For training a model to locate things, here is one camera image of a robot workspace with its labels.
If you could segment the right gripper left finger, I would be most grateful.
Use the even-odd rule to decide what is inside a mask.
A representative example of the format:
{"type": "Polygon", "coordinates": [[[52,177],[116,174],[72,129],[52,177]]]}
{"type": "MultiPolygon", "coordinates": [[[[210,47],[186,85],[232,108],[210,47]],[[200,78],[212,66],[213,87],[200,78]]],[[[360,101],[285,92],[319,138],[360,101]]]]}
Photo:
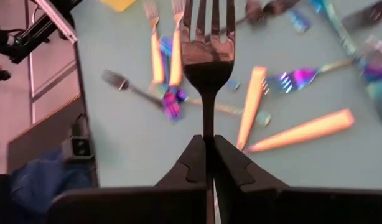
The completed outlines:
{"type": "Polygon", "coordinates": [[[48,223],[204,223],[205,142],[195,135],[154,186],[69,190],[48,210],[48,223]]]}

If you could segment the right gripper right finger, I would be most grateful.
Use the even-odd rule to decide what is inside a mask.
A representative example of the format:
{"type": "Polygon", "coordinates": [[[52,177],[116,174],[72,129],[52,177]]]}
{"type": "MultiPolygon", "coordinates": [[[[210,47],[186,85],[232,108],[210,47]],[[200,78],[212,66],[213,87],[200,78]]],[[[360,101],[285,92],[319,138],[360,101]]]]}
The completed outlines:
{"type": "Polygon", "coordinates": [[[382,190],[291,187],[214,137],[223,223],[382,223],[382,190]]]}

